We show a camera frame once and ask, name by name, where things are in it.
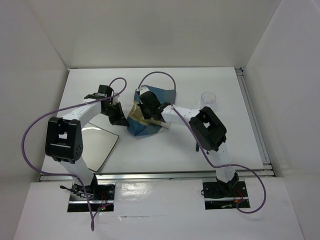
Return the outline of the blue beige white cloth placemat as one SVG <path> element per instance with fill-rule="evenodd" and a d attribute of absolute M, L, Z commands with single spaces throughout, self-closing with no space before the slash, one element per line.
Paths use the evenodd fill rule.
<path fill-rule="evenodd" d="M 150 117 L 149 119 L 145 118 L 139 103 L 140 94 L 147 90 L 155 94 L 161 104 L 174 104 L 176 100 L 177 91 L 175 89 L 163 89 L 150 85 L 142 85 L 140 88 L 136 89 L 133 98 L 133 106 L 127 116 L 127 121 L 129 123 L 127 131 L 134 137 L 154 135 L 161 131 L 162 128 L 169 130 L 171 126 L 170 123 L 155 120 L 153 117 Z"/>

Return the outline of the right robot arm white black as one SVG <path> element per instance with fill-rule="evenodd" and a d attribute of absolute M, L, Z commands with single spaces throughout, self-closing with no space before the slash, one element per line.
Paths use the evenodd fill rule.
<path fill-rule="evenodd" d="M 160 103 L 155 93 L 147 87 L 137 90 L 138 106 L 146 120 L 185 125 L 195 137 L 199 149 L 203 149 L 208 163 L 216 170 L 218 190 L 230 196 L 236 189 L 239 176 L 231 164 L 226 144 L 227 129 L 214 111 L 177 107 L 169 102 Z"/>

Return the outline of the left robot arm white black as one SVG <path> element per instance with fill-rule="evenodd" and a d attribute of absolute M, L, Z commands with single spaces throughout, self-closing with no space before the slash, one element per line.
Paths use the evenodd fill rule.
<path fill-rule="evenodd" d="M 99 193 L 96 175 L 87 167 L 82 154 L 84 151 L 82 129 L 99 114 L 108 117 L 111 125 L 128 127 L 121 103 L 113 97 L 113 89 L 100 85 L 98 91 L 84 98 L 84 105 L 76 107 L 63 117 L 48 120 L 45 154 L 60 163 L 68 174 L 73 175 L 75 190 L 88 200 Z"/>

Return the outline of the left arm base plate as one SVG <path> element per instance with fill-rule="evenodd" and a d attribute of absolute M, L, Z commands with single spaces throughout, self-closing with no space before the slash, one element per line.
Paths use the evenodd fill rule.
<path fill-rule="evenodd" d="M 67 212 L 68 213 L 83 213 L 89 212 L 89 207 L 86 199 L 85 192 L 81 190 L 81 186 L 73 184 L 72 187 L 60 186 L 70 192 Z M 101 212 L 114 211 L 116 184 L 103 184 L 98 185 L 95 193 L 88 191 L 88 199 L 91 210 L 96 212 L 100 209 Z"/>

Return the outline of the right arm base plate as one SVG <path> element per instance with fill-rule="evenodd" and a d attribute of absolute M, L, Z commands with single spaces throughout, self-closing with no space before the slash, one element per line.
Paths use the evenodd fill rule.
<path fill-rule="evenodd" d="M 203 182 L 200 194 L 204 197 L 206 210 L 225 210 L 239 208 L 250 208 L 247 187 L 244 181 L 239 181 L 230 193 L 223 193 L 217 182 Z"/>

